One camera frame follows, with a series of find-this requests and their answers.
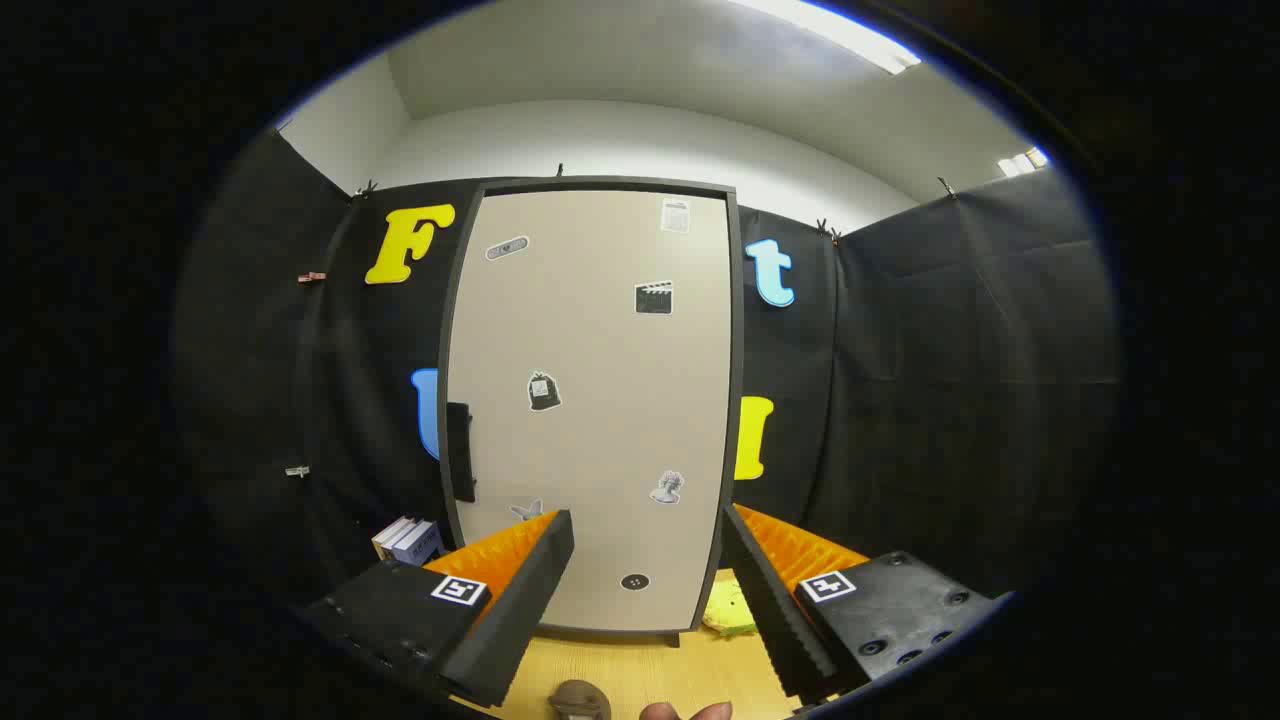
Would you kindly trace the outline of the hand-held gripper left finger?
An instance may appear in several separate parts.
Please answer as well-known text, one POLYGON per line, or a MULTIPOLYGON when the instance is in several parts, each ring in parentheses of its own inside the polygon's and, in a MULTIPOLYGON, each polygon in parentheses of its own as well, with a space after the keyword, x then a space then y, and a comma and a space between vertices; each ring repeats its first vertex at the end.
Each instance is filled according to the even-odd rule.
POLYGON ((388 559, 300 610, 330 647, 435 703, 506 701, 575 550, 545 512, 424 565, 388 559))

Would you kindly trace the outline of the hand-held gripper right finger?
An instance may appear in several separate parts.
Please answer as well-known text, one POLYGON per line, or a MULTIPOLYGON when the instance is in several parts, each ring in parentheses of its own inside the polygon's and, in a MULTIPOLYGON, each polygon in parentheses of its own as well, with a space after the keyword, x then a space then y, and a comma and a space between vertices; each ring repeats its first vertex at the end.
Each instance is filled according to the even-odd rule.
POLYGON ((740 503, 722 542, 771 665, 805 706, 940 657, 1006 603, 905 551, 868 557, 740 503))

